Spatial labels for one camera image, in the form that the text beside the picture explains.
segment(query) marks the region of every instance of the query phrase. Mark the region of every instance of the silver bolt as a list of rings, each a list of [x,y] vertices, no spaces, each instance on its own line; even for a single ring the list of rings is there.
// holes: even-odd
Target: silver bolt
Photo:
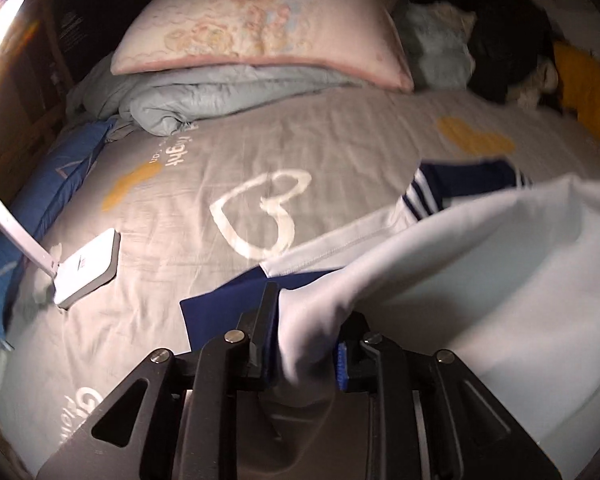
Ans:
[[[239,343],[244,339],[244,332],[242,330],[229,330],[224,334],[224,340],[228,343]]]
[[[170,355],[171,352],[169,352],[166,348],[158,348],[157,350],[151,352],[150,359],[153,363],[160,364],[165,362]]]
[[[456,356],[450,350],[441,350],[436,354],[436,359],[439,363],[449,365],[456,359]]]
[[[382,334],[379,334],[378,332],[367,332],[363,336],[362,341],[368,345],[377,345],[382,341]]]

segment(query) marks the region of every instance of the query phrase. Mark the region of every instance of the pillow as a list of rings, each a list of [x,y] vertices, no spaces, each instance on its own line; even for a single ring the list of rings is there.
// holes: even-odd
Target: pillow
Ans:
[[[113,74],[210,64],[309,64],[413,90],[389,16],[395,0],[153,0],[129,27]]]
[[[576,110],[578,121],[600,140],[600,62],[560,41],[554,44],[554,54],[562,106]]]
[[[42,240],[62,208],[82,185],[113,121],[78,127],[46,155],[11,205],[11,214],[37,241]],[[25,257],[0,232],[0,340],[4,309],[14,298],[24,273]]]

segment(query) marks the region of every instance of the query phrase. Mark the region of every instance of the blue cushion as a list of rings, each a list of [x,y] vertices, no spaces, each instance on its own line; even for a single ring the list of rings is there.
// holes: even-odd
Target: blue cushion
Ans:
[[[102,150],[112,121],[97,121],[76,128],[36,168],[11,205],[16,220],[37,241],[56,220],[62,208],[82,185]],[[14,299],[24,273],[25,258],[0,232],[0,339],[5,307]]]

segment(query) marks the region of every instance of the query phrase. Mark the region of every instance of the bed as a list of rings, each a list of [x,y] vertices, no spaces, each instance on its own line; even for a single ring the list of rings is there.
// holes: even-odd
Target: bed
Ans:
[[[33,474],[150,351],[189,351],[181,300],[392,204],[422,160],[504,157],[533,182],[600,179],[600,144],[576,120],[467,91],[327,88],[195,126],[169,137],[135,128],[105,145],[46,233],[43,246],[66,256],[114,227],[114,280],[61,310],[26,269],[13,351],[0,351],[0,429]],[[328,467],[330,434],[360,407],[338,400],[320,444],[286,477],[302,478],[312,457]],[[365,443],[350,438],[358,459],[339,474],[362,478]]]

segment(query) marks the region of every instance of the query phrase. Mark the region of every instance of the white fabric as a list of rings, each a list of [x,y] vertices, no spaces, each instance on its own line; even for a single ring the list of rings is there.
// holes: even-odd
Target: white fabric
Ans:
[[[463,203],[281,291],[279,402],[332,394],[321,363],[354,307],[404,348],[453,349],[565,480],[600,446],[599,401],[585,431],[570,424],[600,390],[600,182],[567,176]]]

